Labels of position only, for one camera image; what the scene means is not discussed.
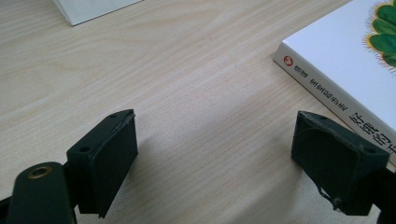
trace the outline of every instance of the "wood grain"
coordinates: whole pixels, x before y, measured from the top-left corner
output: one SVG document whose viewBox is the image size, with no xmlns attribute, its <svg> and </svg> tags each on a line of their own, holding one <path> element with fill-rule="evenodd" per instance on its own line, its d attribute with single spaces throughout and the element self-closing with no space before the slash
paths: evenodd
<svg viewBox="0 0 396 224">
<path fill-rule="evenodd" d="M 79 223 L 375 223 L 290 159 L 298 110 L 339 119 L 272 61 L 346 2 L 145 0 L 70 27 L 50 0 L 0 1 L 0 198 L 133 108 L 139 155 L 107 217 Z"/>
</svg>

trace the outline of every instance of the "circular logo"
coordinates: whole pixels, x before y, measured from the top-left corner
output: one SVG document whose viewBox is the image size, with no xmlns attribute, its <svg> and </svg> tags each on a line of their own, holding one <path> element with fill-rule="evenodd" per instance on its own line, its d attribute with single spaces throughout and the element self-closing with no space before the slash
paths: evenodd
<svg viewBox="0 0 396 224">
<path fill-rule="evenodd" d="M 293 65 L 293 59 L 290 56 L 285 56 L 283 58 L 283 62 L 285 63 L 285 65 L 287 65 L 288 67 Z"/>
</svg>

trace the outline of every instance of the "light wood surface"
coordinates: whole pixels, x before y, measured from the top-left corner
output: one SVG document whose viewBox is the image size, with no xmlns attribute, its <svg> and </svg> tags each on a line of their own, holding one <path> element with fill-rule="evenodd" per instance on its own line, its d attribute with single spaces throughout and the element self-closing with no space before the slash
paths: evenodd
<svg viewBox="0 0 396 224">
<path fill-rule="evenodd" d="M 139 155 L 106 218 L 79 223 L 375 223 L 291 160 L 298 110 L 340 120 L 272 61 L 346 2 L 145 0 L 71 27 L 51 0 L 0 1 L 0 199 L 133 108 Z"/>
</svg>

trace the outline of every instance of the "white book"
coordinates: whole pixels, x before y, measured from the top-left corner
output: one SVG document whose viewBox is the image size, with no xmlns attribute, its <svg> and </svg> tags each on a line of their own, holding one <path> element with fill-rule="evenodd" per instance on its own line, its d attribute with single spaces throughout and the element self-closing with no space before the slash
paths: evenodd
<svg viewBox="0 0 396 224">
<path fill-rule="evenodd" d="M 105 15 L 142 0 L 54 0 L 71 25 Z"/>
<path fill-rule="evenodd" d="M 283 40 L 274 61 L 396 164 L 393 1 L 349 2 Z"/>
</svg>

